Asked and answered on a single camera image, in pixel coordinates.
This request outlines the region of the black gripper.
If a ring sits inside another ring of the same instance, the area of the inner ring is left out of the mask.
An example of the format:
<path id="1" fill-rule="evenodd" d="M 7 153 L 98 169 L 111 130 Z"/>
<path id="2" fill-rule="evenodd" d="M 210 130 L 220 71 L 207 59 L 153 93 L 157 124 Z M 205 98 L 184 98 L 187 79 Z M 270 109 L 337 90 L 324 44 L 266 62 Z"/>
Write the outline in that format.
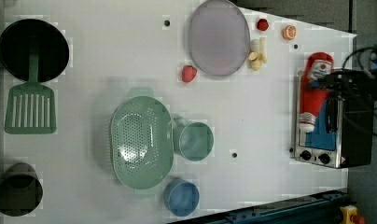
<path id="1" fill-rule="evenodd" d="M 377 69 L 370 70 L 371 77 L 363 71 L 337 70 L 333 74 L 312 80 L 309 90 L 340 91 L 342 80 L 348 81 L 349 88 L 364 99 L 377 101 Z"/>

